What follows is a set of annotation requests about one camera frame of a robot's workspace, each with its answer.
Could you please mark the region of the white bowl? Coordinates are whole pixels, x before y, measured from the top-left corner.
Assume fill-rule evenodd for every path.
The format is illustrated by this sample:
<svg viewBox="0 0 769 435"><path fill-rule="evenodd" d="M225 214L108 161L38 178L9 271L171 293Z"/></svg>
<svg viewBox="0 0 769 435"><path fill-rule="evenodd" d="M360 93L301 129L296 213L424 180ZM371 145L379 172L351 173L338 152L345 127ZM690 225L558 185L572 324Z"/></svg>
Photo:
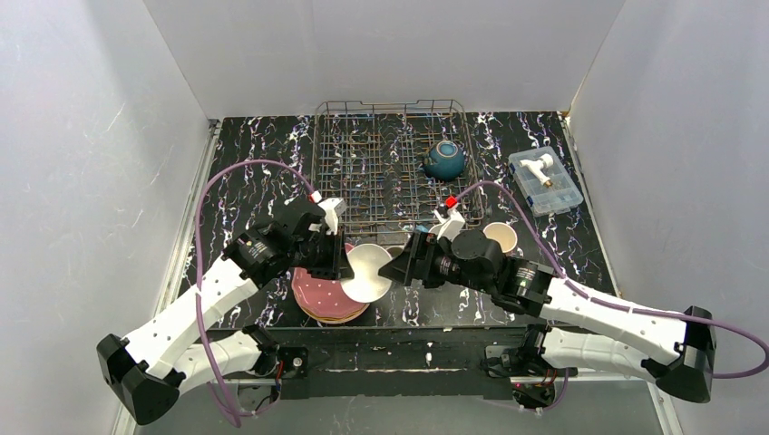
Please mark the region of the white bowl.
<svg viewBox="0 0 769 435"><path fill-rule="evenodd" d="M341 288L351 300L370 304L384 297L392 281L379 275L379 269L392 259L385 248L376 244L361 244L353 247L347 258L354 277L343 279Z"/></svg>

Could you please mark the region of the pink handled mug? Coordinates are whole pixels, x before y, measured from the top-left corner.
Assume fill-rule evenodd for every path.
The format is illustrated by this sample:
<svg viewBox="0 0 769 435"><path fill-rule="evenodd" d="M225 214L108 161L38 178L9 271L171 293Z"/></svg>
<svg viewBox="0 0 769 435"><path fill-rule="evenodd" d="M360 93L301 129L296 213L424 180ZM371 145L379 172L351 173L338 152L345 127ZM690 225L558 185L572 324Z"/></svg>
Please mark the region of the pink handled mug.
<svg viewBox="0 0 769 435"><path fill-rule="evenodd" d="M518 244L516 231L504 222L492 222L484 227L482 233L490 240L496 241L505 255L510 255Z"/></svg>

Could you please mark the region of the teal bowl beige inside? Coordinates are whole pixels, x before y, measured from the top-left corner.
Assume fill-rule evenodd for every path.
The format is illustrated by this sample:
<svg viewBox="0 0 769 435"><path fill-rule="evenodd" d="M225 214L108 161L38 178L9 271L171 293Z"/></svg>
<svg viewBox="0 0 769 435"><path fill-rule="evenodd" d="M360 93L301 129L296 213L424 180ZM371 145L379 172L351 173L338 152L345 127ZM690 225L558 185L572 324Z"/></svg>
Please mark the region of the teal bowl beige inside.
<svg viewBox="0 0 769 435"><path fill-rule="evenodd" d="M464 150L451 140L442 140L423 155L423 171L427 177L449 182L459 178L466 166Z"/></svg>

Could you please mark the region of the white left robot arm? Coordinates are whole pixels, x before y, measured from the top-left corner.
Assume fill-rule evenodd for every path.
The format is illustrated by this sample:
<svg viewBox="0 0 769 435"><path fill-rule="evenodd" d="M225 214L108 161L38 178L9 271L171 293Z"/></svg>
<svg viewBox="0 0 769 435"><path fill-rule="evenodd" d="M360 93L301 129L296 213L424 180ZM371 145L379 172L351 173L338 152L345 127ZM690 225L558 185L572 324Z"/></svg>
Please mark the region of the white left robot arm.
<svg viewBox="0 0 769 435"><path fill-rule="evenodd" d="M327 281L354 277L346 255L341 198L296 198L272 219L235 237L187 290L143 326L97 346L102 377L139 425L155 422L190 389L219 373L270 375L279 346L258 327L203 343L208 330L235 305L295 267Z"/></svg>

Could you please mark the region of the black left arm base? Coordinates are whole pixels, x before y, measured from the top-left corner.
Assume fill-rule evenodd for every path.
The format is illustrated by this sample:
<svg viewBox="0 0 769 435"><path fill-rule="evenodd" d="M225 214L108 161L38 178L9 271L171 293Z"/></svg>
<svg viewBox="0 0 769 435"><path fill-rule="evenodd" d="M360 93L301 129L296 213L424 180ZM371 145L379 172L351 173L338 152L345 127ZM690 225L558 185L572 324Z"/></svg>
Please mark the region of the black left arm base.
<svg viewBox="0 0 769 435"><path fill-rule="evenodd" d="M261 351L251 371L257 378L272 381L269 394L252 409L255 415L259 415L281 398L284 379L303 379L307 376L309 351L303 346L280 344L259 325L247 326L241 332L253 339Z"/></svg>

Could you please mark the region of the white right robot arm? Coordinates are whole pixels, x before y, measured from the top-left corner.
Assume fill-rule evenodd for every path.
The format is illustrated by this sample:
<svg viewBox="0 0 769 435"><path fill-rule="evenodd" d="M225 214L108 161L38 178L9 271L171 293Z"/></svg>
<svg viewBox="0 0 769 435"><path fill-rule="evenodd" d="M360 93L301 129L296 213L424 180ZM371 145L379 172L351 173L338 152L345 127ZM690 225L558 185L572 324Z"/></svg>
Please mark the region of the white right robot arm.
<svg viewBox="0 0 769 435"><path fill-rule="evenodd" d="M505 255L478 230L454 239L415 231L378 274L402 285L460 285L488 295L507 313L539 319L518 346L485 357L482 368L495 377L549 377L583 368L639 378L684 401L711 399L715 334L705 309L622 305L550 267Z"/></svg>

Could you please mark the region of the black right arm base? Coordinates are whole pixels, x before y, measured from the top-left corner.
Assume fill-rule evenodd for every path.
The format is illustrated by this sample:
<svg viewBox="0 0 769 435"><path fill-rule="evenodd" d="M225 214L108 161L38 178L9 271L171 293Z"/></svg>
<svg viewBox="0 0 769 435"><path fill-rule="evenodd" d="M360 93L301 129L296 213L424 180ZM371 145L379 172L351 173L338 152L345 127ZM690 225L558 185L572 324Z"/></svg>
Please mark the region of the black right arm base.
<svg viewBox="0 0 769 435"><path fill-rule="evenodd" d="M531 377L533 383L513 382L513 399L527 411L544 411L559 399L556 380L567 386L568 378L576 376L576 367L557 368L544 360L544 339L553 328L530 325L517 346L490 345L480 359L480 368L492 378Z"/></svg>

